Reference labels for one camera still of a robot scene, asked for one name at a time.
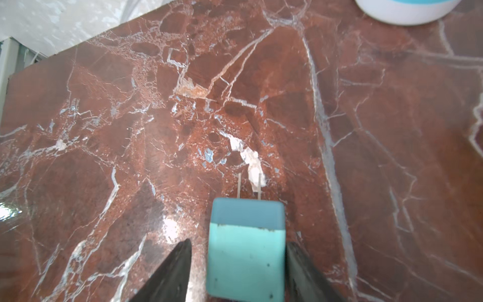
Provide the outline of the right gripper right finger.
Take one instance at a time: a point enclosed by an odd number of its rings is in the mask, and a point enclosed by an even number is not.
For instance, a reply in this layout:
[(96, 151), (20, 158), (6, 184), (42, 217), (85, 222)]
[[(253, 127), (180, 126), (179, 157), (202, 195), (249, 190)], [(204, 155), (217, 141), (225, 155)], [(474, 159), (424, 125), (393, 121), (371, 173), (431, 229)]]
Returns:
[(286, 244), (286, 283), (289, 301), (345, 301), (296, 242)]

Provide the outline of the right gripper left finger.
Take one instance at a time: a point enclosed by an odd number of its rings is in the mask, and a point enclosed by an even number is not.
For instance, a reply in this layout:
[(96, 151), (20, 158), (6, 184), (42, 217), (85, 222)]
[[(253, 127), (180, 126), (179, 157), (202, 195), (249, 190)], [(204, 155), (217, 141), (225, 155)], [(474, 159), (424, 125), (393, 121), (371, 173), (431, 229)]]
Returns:
[(130, 302), (185, 302), (191, 272), (192, 244), (179, 242)]

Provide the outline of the teal plug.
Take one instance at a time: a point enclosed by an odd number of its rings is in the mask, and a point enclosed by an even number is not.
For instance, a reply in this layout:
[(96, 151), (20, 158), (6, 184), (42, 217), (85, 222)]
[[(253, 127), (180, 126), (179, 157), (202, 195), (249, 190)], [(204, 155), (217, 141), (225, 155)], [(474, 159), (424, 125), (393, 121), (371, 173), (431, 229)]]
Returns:
[(233, 301), (284, 301), (284, 204), (215, 198), (208, 238), (206, 290)]

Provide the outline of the teal spray bottle pink trigger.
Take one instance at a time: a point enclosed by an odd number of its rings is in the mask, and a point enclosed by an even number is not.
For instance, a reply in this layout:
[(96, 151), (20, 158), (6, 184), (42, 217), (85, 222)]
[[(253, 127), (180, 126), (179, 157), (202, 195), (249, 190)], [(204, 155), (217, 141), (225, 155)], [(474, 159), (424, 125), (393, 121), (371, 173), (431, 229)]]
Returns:
[(449, 14), (461, 0), (355, 0), (371, 18), (390, 25), (414, 26)]

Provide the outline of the aluminium front rail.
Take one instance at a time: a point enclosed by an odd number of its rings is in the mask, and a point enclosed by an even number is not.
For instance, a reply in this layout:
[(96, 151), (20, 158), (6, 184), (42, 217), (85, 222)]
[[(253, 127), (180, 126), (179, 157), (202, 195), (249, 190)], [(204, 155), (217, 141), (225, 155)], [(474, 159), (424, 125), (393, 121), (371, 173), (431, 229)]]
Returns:
[(5, 110), (8, 83), (13, 74), (46, 59), (46, 56), (21, 44), (14, 38), (1, 41), (0, 57), (1, 81), (1, 120)]

